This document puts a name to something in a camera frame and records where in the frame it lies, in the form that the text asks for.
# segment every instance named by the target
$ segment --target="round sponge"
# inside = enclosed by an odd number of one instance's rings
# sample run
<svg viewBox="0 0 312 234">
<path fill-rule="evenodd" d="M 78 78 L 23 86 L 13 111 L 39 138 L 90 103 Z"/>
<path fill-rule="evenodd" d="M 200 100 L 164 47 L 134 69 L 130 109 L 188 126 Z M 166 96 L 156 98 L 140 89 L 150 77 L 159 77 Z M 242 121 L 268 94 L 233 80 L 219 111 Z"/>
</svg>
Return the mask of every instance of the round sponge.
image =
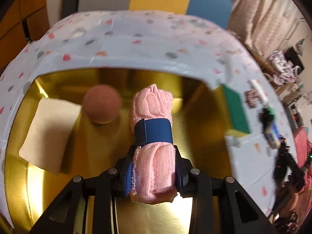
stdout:
<svg viewBox="0 0 312 234">
<path fill-rule="evenodd" d="M 118 117 L 121 103 L 121 96 L 115 88 L 99 84 L 87 91 L 82 109 L 93 123 L 106 124 Z"/>
</svg>

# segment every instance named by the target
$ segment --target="blue band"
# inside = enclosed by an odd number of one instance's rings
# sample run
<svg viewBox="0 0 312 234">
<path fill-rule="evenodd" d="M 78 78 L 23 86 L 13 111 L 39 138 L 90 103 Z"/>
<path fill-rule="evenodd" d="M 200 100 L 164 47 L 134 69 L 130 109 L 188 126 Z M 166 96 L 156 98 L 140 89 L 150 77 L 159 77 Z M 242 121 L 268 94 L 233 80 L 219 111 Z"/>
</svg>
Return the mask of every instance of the blue band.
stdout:
<svg viewBox="0 0 312 234">
<path fill-rule="evenodd" d="M 168 119 L 141 119 L 135 124 L 135 145 L 165 142 L 173 144 L 171 124 Z"/>
</svg>

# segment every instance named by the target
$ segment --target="terrazzo pattern tablecloth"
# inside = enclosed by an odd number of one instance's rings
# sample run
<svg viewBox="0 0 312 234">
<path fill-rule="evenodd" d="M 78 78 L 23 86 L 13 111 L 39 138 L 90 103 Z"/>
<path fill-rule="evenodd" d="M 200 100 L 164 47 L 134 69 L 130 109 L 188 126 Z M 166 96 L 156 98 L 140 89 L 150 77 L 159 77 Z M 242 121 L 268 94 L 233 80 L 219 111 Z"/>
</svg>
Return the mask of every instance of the terrazzo pattern tablecloth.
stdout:
<svg viewBox="0 0 312 234">
<path fill-rule="evenodd" d="M 32 81 L 43 74 L 77 68 L 118 67 L 170 72 L 215 89 L 226 83 L 244 99 L 249 80 L 258 80 L 276 113 L 279 132 L 296 151 L 283 107 L 240 42 L 217 25 L 193 16 L 158 11 L 77 13 L 28 44 L 0 77 L 0 210 L 9 223 L 4 157 L 10 128 Z M 233 176 L 267 214 L 274 203 L 272 178 L 277 150 L 271 150 L 258 120 L 261 105 L 246 103 L 251 134 L 226 136 Z"/>
</svg>

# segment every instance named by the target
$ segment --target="yellow sponge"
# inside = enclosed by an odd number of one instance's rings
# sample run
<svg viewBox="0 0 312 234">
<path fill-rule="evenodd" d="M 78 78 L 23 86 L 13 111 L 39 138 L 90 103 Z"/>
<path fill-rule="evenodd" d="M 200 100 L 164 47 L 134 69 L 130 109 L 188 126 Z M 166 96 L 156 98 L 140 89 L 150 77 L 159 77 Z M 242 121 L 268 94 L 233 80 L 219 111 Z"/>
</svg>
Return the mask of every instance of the yellow sponge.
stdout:
<svg viewBox="0 0 312 234">
<path fill-rule="evenodd" d="M 228 88 L 224 83 L 214 91 L 226 135 L 244 137 L 250 134 L 243 104 L 239 94 Z"/>
</svg>

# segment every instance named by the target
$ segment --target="rolled pink cloth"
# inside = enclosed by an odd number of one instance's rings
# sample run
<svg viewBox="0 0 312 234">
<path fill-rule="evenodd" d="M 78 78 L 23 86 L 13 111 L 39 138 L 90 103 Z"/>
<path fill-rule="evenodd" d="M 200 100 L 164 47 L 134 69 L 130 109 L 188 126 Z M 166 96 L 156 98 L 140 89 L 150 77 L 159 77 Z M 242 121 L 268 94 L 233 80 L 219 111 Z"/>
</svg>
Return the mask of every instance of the rolled pink cloth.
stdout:
<svg viewBox="0 0 312 234">
<path fill-rule="evenodd" d="M 133 98 L 130 126 L 141 119 L 166 118 L 172 127 L 170 92 L 158 90 L 155 84 L 139 91 Z M 157 142 L 138 147 L 133 157 L 132 201 L 146 204 L 172 202 L 175 189 L 175 149 L 170 143 Z"/>
</svg>

